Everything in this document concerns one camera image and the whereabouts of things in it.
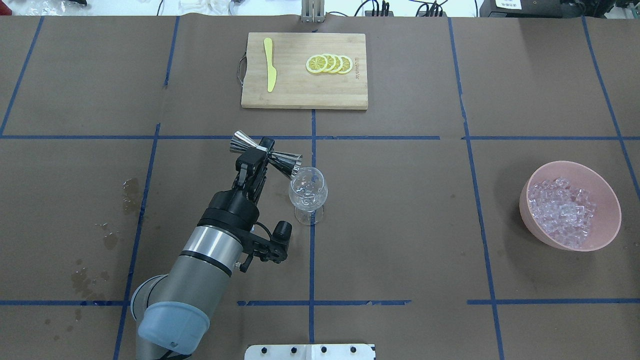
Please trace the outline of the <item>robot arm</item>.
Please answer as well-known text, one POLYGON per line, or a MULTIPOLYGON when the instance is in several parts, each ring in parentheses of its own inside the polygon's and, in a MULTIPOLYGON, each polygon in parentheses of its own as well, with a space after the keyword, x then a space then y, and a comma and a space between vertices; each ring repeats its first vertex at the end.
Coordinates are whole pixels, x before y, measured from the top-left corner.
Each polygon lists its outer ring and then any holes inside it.
POLYGON ((137 360, 191 357, 242 253, 252 257, 250 230, 258 221, 259 194, 275 141, 263 137, 237 158, 231 189, 218 191, 203 212, 169 273, 144 281, 131 296, 137 360))

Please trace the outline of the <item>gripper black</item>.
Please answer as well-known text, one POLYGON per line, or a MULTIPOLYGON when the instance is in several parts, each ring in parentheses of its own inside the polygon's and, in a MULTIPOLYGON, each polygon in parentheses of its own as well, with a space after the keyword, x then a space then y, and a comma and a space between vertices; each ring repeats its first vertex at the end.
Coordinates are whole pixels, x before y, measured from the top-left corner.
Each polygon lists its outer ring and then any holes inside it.
POLYGON ((263 137, 254 149, 245 150, 237 158, 237 175, 231 183, 231 189, 214 194, 199 219, 200 226, 220 228, 235 235, 239 231, 252 230, 259 221, 258 202, 274 146, 274 139, 263 137))

